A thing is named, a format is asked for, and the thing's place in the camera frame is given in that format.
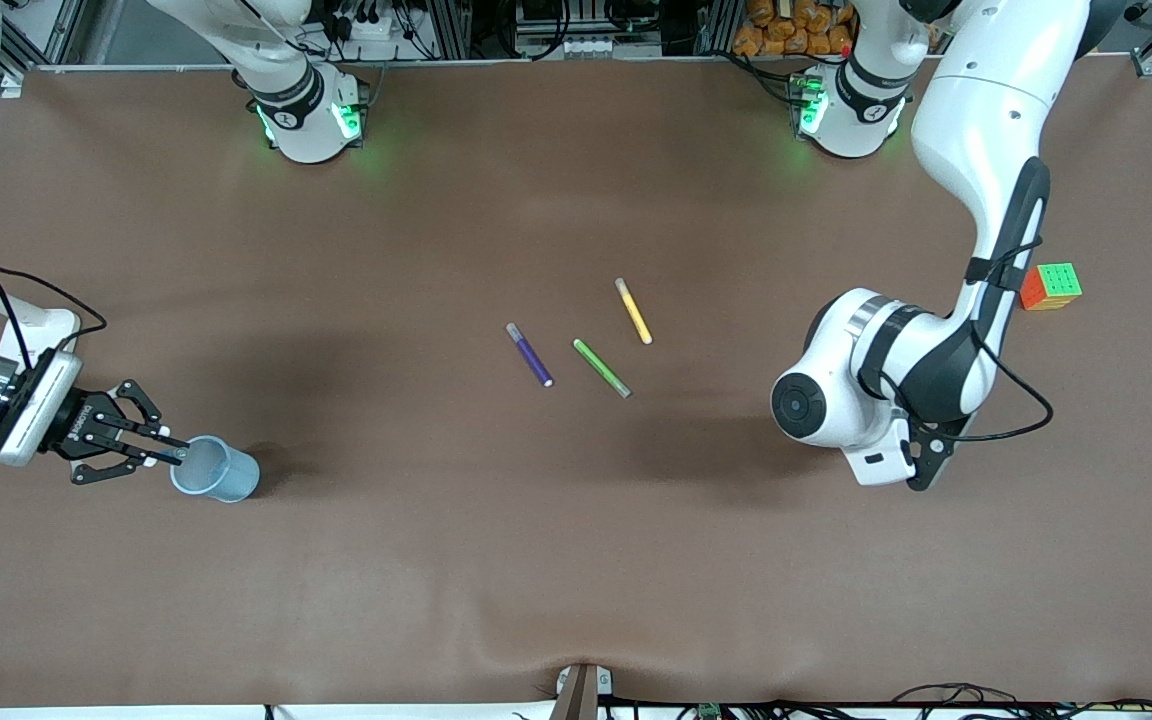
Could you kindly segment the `light blue mesh cup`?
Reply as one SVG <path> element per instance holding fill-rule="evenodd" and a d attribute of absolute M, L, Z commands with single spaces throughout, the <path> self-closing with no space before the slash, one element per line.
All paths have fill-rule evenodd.
<path fill-rule="evenodd" d="M 259 461 L 230 447 L 215 435 L 196 435 L 188 442 L 179 465 L 172 465 L 173 486 L 183 495 L 206 497 L 237 503 L 259 486 Z"/>

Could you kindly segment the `purple marker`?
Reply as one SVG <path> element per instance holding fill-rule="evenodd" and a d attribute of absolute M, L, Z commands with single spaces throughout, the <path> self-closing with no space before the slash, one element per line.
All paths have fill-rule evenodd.
<path fill-rule="evenodd" d="M 525 361 L 526 367 L 535 376 L 536 381 L 540 382 L 540 386 L 544 388 L 553 387 L 553 376 L 550 374 L 550 370 L 545 366 L 544 361 L 540 359 L 539 354 L 536 353 L 535 347 L 526 340 L 525 333 L 515 323 L 507 323 L 506 332 L 511 338 L 511 342 L 515 343 L 522 361 Z"/>

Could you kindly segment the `white power strip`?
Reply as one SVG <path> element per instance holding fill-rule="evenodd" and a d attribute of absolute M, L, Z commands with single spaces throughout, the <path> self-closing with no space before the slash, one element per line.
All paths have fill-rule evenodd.
<path fill-rule="evenodd" d="M 329 41 L 346 44 L 346 41 L 389 41 L 396 28 L 396 20 L 391 13 L 370 12 L 367 8 L 362 13 L 334 14 L 326 20 L 324 26 Z"/>

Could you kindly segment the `green marker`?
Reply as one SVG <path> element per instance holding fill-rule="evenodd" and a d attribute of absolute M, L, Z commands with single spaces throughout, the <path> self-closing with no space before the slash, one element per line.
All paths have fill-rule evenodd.
<path fill-rule="evenodd" d="M 575 351 L 579 354 L 581 359 L 585 361 L 585 363 L 594 370 L 594 373 L 602 378 L 602 381 L 607 382 L 608 386 L 617 393 L 617 396 L 632 396 L 630 387 L 622 381 L 620 376 L 617 376 L 617 373 L 614 372 L 614 370 L 605 363 L 605 361 L 602 361 L 602 357 L 596 354 L 593 348 L 591 348 L 584 340 L 581 340 L 581 338 L 573 338 L 573 348 L 575 348 Z"/>

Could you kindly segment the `yellow marker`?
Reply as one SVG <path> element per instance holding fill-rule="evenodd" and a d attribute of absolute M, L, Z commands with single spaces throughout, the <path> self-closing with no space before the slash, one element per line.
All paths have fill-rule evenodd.
<path fill-rule="evenodd" d="M 637 338 L 641 340 L 641 343 L 652 344 L 654 341 L 653 334 L 650 332 L 644 314 L 641 313 L 641 306 L 637 305 L 631 288 L 628 287 L 626 282 L 626 278 L 617 278 L 616 281 L 614 281 L 614 287 L 616 287 L 617 295 L 620 295 L 623 306 L 626 306 L 626 313 L 634 324 L 634 328 L 637 333 Z"/>

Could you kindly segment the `white connector block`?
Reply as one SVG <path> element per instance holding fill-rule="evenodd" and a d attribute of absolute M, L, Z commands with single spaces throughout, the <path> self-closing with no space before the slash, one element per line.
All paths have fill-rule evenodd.
<path fill-rule="evenodd" d="M 558 50 L 550 51 L 550 38 L 518 36 L 516 53 L 544 60 L 637 60 L 664 56 L 657 35 L 575 35 L 567 37 Z"/>

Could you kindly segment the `bag of orange items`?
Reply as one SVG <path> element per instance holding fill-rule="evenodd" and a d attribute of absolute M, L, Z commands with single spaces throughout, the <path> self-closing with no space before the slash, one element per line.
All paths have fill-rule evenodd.
<path fill-rule="evenodd" d="M 738 56 L 841 56 L 859 31 L 850 0 L 742 0 L 732 54 Z"/>

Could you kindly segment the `colourful puzzle cube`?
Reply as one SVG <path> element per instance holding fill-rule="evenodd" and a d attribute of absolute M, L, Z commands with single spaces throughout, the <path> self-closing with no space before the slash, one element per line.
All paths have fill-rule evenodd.
<path fill-rule="evenodd" d="M 1018 301 L 1025 311 L 1043 311 L 1068 306 L 1082 295 L 1079 275 L 1071 263 L 1046 263 L 1028 270 Z"/>

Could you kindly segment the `metal table edge bracket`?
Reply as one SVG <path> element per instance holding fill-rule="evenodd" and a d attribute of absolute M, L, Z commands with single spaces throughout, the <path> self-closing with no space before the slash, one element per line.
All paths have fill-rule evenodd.
<path fill-rule="evenodd" d="M 600 720 L 600 702 L 613 696 L 613 673 L 594 664 L 573 664 L 558 676 L 548 720 Z"/>

